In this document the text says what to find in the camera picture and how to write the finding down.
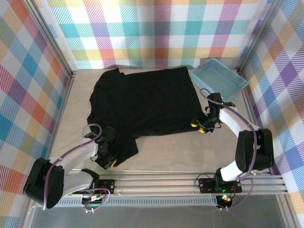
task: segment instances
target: plaid backdrop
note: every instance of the plaid backdrop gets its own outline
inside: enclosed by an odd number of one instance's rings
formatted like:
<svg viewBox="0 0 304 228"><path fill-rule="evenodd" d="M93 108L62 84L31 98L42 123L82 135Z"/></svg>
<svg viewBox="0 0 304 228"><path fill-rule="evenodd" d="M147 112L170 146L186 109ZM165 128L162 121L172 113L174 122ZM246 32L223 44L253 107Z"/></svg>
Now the plaid backdrop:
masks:
<svg viewBox="0 0 304 228"><path fill-rule="evenodd" d="M36 0L79 68L198 66L243 57L272 0Z"/></svg>
<svg viewBox="0 0 304 228"><path fill-rule="evenodd" d="M0 228L15 228L46 154L67 76L21 0L0 1Z"/></svg>
<svg viewBox="0 0 304 228"><path fill-rule="evenodd" d="M285 0L245 71L260 126L271 129L275 169L304 227L304 0Z"/></svg>

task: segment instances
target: blue plastic basket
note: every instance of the blue plastic basket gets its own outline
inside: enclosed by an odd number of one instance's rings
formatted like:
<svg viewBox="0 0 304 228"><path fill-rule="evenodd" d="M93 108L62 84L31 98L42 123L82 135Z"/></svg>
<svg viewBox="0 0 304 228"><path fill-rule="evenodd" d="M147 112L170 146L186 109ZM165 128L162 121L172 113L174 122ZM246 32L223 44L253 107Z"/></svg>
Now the blue plastic basket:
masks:
<svg viewBox="0 0 304 228"><path fill-rule="evenodd" d="M237 91L248 85L248 81L215 58L208 59L203 67L194 68L191 81L200 89L219 92L225 102L231 101Z"/></svg>

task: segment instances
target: checkered fabric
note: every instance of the checkered fabric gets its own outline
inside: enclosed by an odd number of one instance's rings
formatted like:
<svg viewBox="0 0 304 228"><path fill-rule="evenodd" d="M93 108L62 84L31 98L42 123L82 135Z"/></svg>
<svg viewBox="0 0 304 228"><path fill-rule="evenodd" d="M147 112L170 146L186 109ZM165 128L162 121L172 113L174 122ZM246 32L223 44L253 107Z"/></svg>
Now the checkered fabric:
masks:
<svg viewBox="0 0 304 228"><path fill-rule="evenodd" d="M273 134L275 170L304 227L304 0L284 1L245 73L258 123Z"/></svg>
<svg viewBox="0 0 304 228"><path fill-rule="evenodd" d="M239 60L272 0L36 2L79 68L151 69L196 67L208 57Z"/></svg>
<svg viewBox="0 0 304 228"><path fill-rule="evenodd" d="M67 76L21 0L0 1L0 228L17 227L22 189L50 143Z"/></svg>

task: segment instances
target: table surface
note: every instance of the table surface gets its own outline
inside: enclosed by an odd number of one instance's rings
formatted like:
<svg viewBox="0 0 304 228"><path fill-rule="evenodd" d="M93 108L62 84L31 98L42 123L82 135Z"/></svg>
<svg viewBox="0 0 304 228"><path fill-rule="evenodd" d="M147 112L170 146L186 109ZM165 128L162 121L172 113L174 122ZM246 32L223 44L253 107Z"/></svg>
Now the table surface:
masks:
<svg viewBox="0 0 304 228"><path fill-rule="evenodd" d="M50 157L57 157L80 143L81 131L87 125L86 119L91 110L89 98L104 71L106 70L78 70ZM125 74L145 71L148 70L121 70ZM200 95L199 89L194 87L204 109L208 102ZM236 95L233 103L248 118L241 92ZM188 132L147 136L136 139L136 143L139 150L137 155L107 170L215 172L217 168L234 161L237 137L223 124L222 128L213 133ZM76 168L103 170L90 159Z"/></svg>

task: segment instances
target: black t-shirt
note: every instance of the black t-shirt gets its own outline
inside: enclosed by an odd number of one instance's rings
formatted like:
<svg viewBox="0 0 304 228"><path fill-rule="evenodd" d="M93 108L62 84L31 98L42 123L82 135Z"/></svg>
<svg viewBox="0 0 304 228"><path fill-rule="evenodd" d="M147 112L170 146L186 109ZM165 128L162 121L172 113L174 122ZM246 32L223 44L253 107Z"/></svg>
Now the black t-shirt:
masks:
<svg viewBox="0 0 304 228"><path fill-rule="evenodd" d="M195 131L192 119L202 111L186 67L125 75L106 71L90 98L87 122L110 126L118 134L115 166L138 153L135 139ZM91 127L98 133L98 128Z"/></svg>

